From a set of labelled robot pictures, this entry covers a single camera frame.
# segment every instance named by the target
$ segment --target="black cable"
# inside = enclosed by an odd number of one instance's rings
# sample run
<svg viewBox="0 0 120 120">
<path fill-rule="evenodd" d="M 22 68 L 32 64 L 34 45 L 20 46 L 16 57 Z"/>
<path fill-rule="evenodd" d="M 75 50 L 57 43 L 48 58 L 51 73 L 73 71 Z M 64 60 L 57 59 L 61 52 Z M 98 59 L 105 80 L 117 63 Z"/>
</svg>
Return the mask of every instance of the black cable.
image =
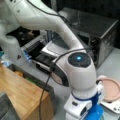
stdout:
<svg viewBox="0 0 120 120">
<path fill-rule="evenodd" d="M 63 21 L 67 22 L 67 19 L 66 19 L 65 17 L 61 16 L 60 14 L 48 13 L 48 12 L 46 12 L 46 11 L 44 11 L 44 10 L 42 10 L 42 9 L 40 9 L 40 8 L 38 8 L 38 7 L 36 7 L 36 6 L 35 6 L 33 3 L 31 3 L 29 0 L 27 0 L 27 1 L 28 1 L 28 3 L 29 3 L 30 5 L 32 5 L 32 6 L 35 7 L 36 9 L 40 10 L 41 12 L 43 12 L 43 13 L 45 13 L 45 14 L 48 14 L 48 15 L 60 17 L 60 18 L 62 18 Z"/>
<path fill-rule="evenodd" d="M 39 118 L 40 118 L 40 120 L 42 120 L 42 98 L 43 98 L 44 92 L 46 90 L 47 84 L 48 84 L 48 82 L 50 80 L 50 77 L 51 77 L 51 73 L 48 76 L 48 79 L 47 79 L 47 81 L 45 83 L 45 86 L 44 86 L 44 88 L 42 90 L 42 94 L 41 94 L 41 97 L 40 97 L 40 105 L 39 105 Z"/>
</svg>

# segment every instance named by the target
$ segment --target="wooden block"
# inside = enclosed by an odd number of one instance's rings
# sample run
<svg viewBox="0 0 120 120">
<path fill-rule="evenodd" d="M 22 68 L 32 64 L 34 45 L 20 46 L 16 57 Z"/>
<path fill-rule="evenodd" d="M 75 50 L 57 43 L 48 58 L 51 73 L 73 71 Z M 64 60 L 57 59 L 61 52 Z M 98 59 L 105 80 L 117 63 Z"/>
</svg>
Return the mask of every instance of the wooden block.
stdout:
<svg viewBox="0 0 120 120">
<path fill-rule="evenodd" d="M 39 120 L 42 89 L 18 76 L 8 68 L 0 67 L 0 91 L 5 91 L 21 120 Z M 53 106 L 48 92 L 42 99 L 42 120 L 52 120 Z"/>
</svg>

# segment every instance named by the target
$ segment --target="wire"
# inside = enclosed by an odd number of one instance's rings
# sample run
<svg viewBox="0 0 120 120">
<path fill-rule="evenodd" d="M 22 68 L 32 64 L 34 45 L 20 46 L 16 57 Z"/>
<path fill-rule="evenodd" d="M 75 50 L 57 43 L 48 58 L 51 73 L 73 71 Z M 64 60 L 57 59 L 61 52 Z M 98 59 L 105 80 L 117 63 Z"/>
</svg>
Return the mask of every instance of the wire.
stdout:
<svg viewBox="0 0 120 120">
<path fill-rule="evenodd" d="M 40 120 L 42 120 L 42 99 L 43 99 L 43 95 L 44 95 L 44 92 L 46 90 L 47 84 L 48 84 L 48 82 L 50 80 L 50 77 L 51 77 L 51 73 L 48 76 L 48 79 L 47 79 L 47 81 L 45 83 L 45 86 L 44 86 L 44 88 L 42 90 L 42 94 L 41 94 L 41 97 L 40 97 L 40 105 L 39 105 L 39 118 L 40 118 Z"/>
<path fill-rule="evenodd" d="M 46 11 L 38 8 L 37 6 L 35 6 L 35 5 L 34 5 L 33 3 L 31 3 L 29 0 L 27 0 L 27 1 L 28 1 L 28 3 L 29 3 L 30 5 L 32 5 L 32 6 L 35 7 L 36 9 L 40 10 L 41 12 L 43 12 L 43 13 L 45 13 L 45 14 L 48 14 L 48 15 L 60 17 L 60 18 L 62 18 L 63 21 L 67 22 L 67 19 L 66 19 L 65 17 L 61 16 L 60 14 L 58 14 L 58 13 L 57 13 L 57 14 L 48 13 L 48 12 L 46 12 Z"/>
</svg>

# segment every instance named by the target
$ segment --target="wooden board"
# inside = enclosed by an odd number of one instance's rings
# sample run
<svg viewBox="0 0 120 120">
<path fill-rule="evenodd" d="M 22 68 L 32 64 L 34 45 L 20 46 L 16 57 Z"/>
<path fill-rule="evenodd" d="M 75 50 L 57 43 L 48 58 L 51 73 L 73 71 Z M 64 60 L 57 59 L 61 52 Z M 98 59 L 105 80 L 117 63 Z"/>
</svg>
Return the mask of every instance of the wooden board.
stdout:
<svg viewBox="0 0 120 120">
<path fill-rule="evenodd" d="M 7 93 L 21 120 L 28 120 L 33 114 L 37 114 L 37 118 L 34 117 L 33 120 L 39 120 L 39 113 L 35 111 L 39 110 L 41 88 L 1 66 L 0 91 Z M 42 99 L 42 113 L 43 120 L 51 120 L 53 117 L 53 107 L 48 92 L 44 93 Z"/>
</svg>

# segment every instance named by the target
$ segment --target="blue object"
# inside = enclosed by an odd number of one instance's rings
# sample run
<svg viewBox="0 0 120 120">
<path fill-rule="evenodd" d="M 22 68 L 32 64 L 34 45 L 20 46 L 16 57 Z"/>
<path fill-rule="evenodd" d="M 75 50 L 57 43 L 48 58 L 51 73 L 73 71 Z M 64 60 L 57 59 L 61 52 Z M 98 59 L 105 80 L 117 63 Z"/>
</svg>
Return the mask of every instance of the blue object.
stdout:
<svg viewBox="0 0 120 120">
<path fill-rule="evenodd" d="M 100 105 L 94 106 L 91 108 L 87 116 L 85 117 L 85 120 L 100 120 L 103 115 L 103 108 Z"/>
</svg>

